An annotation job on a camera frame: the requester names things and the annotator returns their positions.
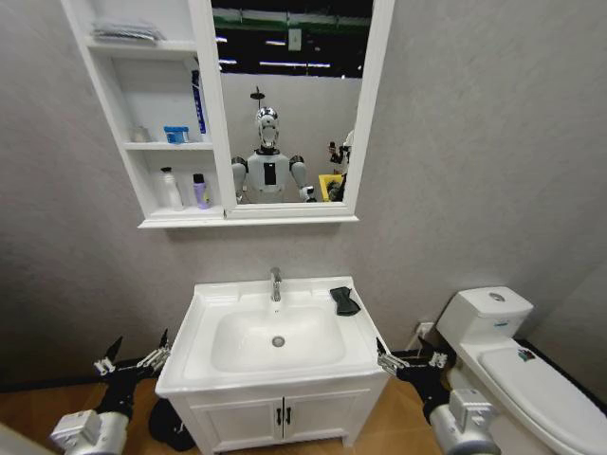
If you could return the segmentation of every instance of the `wooden floor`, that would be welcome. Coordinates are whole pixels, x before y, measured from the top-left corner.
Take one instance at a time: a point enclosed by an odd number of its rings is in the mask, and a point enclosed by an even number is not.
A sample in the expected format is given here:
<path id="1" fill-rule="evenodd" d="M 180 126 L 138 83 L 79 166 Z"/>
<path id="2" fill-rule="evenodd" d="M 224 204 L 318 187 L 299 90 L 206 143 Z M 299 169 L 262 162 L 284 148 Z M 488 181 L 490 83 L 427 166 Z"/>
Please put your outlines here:
<path id="1" fill-rule="evenodd" d="M 148 417 L 156 403 L 156 381 L 142 381 L 135 396 L 135 415 L 128 428 L 125 454 L 199 453 L 175 452 L 152 439 Z M 56 450 L 48 434 L 62 415 L 95 408 L 103 396 L 99 384 L 0 393 L 0 422 L 42 446 Z M 421 412 L 421 401 L 409 384 L 391 379 L 353 448 L 341 440 L 316 441 L 230 452 L 233 455 L 440 455 L 432 430 Z"/>

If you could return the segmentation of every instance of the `yellow box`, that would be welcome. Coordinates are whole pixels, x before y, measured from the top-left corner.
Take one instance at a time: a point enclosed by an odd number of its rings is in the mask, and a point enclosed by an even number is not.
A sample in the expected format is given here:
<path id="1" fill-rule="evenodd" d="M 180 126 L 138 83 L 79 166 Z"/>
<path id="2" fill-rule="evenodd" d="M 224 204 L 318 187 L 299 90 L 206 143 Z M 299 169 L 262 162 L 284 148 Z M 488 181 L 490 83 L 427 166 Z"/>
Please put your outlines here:
<path id="1" fill-rule="evenodd" d="M 326 190 L 326 186 L 330 182 L 339 182 L 343 181 L 343 175 L 340 173 L 322 173 L 319 175 L 319 182 L 321 182 L 321 192 L 322 192 L 322 201 L 323 202 L 331 202 L 329 201 L 329 191 Z"/>

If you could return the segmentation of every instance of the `sink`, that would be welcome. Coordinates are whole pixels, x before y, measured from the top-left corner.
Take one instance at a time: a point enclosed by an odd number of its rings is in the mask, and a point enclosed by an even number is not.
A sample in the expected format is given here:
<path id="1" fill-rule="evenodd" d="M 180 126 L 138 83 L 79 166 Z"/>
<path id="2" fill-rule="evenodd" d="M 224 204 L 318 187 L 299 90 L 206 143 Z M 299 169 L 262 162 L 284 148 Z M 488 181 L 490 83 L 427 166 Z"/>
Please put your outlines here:
<path id="1" fill-rule="evenodd" d="M 345 347 L 336 318 L 321 307 L 245 311 L 224 316 L 212 343 L 223 372 L 263 372 L 334 363 Z"/>
<path id="2" fill-rule="evenodd" d="M 336 314 L 329 290 L 347 286 L 360 306 Z M 171 356 L 156 385 L 160 395 L 317 381 L 383 373 L 381 339 L 350 277 L 271 284 L 197 284 Z"/>

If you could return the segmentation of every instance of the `white bottle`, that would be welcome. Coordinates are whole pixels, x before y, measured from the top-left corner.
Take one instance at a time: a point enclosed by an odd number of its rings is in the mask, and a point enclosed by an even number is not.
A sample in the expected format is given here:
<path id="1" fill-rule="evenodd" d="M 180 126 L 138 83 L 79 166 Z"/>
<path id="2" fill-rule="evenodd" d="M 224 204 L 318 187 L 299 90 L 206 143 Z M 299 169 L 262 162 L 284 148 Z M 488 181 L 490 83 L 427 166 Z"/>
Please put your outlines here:
<path id="1" fill-rule="evenodd" d="M 177 187 L 175 176 L 171 173 L 171 168 L 162 168 L 161 171 L 164 172 L 162 177 L 171 209 L 184 210 L 185 207 L 183 206 L 183 202 L 181 202 L 181 194 L 179 194 L 179 188 Z"/>

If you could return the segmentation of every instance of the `shelf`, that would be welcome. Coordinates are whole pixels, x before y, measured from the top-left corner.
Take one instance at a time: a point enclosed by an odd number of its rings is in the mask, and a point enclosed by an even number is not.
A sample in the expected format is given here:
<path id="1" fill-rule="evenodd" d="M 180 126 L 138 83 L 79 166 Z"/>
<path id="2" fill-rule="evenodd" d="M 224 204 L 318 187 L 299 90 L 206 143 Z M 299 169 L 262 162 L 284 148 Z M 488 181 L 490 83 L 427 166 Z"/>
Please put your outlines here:
<path id="1" fill-rule="evenodd" d="M 170 144 L 168 142 L 124 142 L 124 150 L 212 150 L 211 142 L 186 142 Z"/>
<path id="2" fill-rule="evenodd" d="M 192 226 L 192 223 L 196 223 L 195 226 L 204 226 L 218 221 L 224 221 L 224 208 L 222 206 L 213 206 L 204 210 L 198 207 L 186 207 L 184 210 L 162 208 L 152 212 L 139 227 L 187 227 Z"/>
<path id="3" fill-rule="evenodd" d="M 84 38 L 84 43 L 93 53 L 122 59 L 184 60 L 196 54 L 196 45 L 193 41 L 156 41 L 152 45 L 99 41 L 87 36 Z"/>
<path id="4" fill-rule="evenodd" d="M 347 216 L 307 216 L 307 217 L 286 217 L 286 218 L 255 218 L 255 219 L 231 219 L 223 217 L 201 217 L 191 216 L 190 218 L 167 219 L 167 218 L 147 218 L 138 227 L 140 229 L 164 229 L 164 228 L 216 228 L 223 226 L 270 226 L 270 225 L 308 225 L 325 223 L 354 223 L 358 221 L 356 215 Z"/>

